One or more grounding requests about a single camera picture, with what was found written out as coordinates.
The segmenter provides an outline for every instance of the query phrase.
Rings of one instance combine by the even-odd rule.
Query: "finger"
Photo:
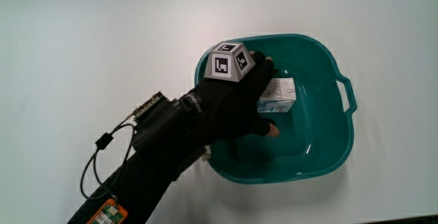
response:
[[[279,129],[271,123],[269,123],[269,125],[270,125],[270,129],[269,129],[268,134],[266,134],[266,136],[273,137],[273,138],[280,136]]]
[[[254,52],[253,54],[251,54],[251,56],[253,57],[256,65],[261,64],[266,58],[266,56],[260,51]]]
[[[251,125],[251,132],[260,136],[277,137],[280,131],[275,125],[269,122],[269,119],[260,118],[259,114],[253,115],[253,122]]]
[[[242,88],[258,99],[265,91],[272,77],[274,77],[274,63],[272,60],[263,60],[243,81]]]
[[[249,125],[250,125],[250,131],[260,136],[265,136],[269,134],[271,130],[270,127],[271,123],[261,119],[258,113],[257,113],[257,118],[253,117]]]

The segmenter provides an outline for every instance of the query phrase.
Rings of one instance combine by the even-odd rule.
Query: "white background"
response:
[[[359,108],[346,163],[322,177],[246,186],[199,162],[149,223],[438,214],[437,3],[0,0],[0,223],[65,223],[84,201],[78,181],[102,133],[158,90],[187,92],[212,45],[282,33],[321,41],[352,81]],[[120,165],[129,132],[100,155],[101,177]]]

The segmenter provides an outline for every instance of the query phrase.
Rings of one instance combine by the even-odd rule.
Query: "cable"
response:
[[[124,125],[122,125],[127,119],[128,119],[128,118],[126,118],[124,121],[122,121],[120,124],[118,124],[118,125],[113,129],[113,131],[109,134],[109,136],[110,136],[111,139],[112,139],[112,135],[113,135],[114,133],[116,133],[118,130],[120,130],[120,129],[126,127],[126,126],[130,126],[130,127],[132,127],[131,141],[130,141],[130,143],[129,143],[128,150],[127,150],[127,152],[126,152],[125,159],[123,160],[123,163],[122,163],[122,165],[120,166],[120,171],[119,171],[118,174],[116,175],[116,179],[113,181],[113,183],[111,184],[111,186],[110,186],[110,187],[105,186],[105,185],[101,182],[101,180],[99,179],[99,176],[97,175],[96,159],[97,159],[97,153],[101,150],[100,148],[96,148],[96,151],[95,151],[94,154],[91,156],[90,160],[88,160],[88,163],[87,163],[85,169],[83,170],[83,173],[82,173],[82,176],[81,176],[81,185],[80,185],[80,188],[81,188],[81,193],[82,193],[82,195],[83,195],[87,200],[97,200],[97,199],[101,199],[101,198],[104,197],[106,194],[109,194],[109,195],[111,196],[111,198],[113,198],[114,201],[116,202],[116,206],[118,205],[118,199],[117,199],[117,197],[112,193],[111,188],[112,188],[114,185],[116,185],[116,182],[118,181],[118,178],[119,178],[120,174],[122,173],[122,171],[123,171],[123,169],[124,169],[124,167],[125,167],[126,161],[127,161],[127,159],[128,159],[128,156],[129,156],[129,152],[131,151],[131,148],[132,148],[132,144],[133,144],[133,140],[134,140],[134,135],[135,135],[135,132],[136,132],[136,131],[135,131],[135,126],[134,126],[134,125],[129,124],[129,123],[128,123],[128,124],[124,124]],[[99,183],[99,185],[105,190],[105,192],[104,192],[103,194],[101,194],[101,195],[99,195],[99,196],[96,196],[96,197],[89,197],[89,196],[87,196],[86,193],[85,193],[84,190],[83,190],[83,179],[84,179],[84,177],[85,177],[86,171],[88,170],[88,167],[89,167],[90,164],[91,164],[91,161],[93,161],[94,176],[96,177],[96,180],[97,180],[97,182]]]

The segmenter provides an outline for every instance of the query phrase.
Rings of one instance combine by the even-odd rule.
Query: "fiducial marker cube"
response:
[[[255,66],[241,42],[221,42],[211,50],[204,77],[239,82]]]

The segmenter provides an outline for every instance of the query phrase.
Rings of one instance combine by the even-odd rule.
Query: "hand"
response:
[[[261,118],[257,112],[257,101],[274,76],[274,63],[262,52],[250,53],[256,65],[240,82],[203,78],[190,91],[202,99],[206,110],[194,123],[197,142],[209,145],[251,133],[272,137],[280,134],[274,121]]]

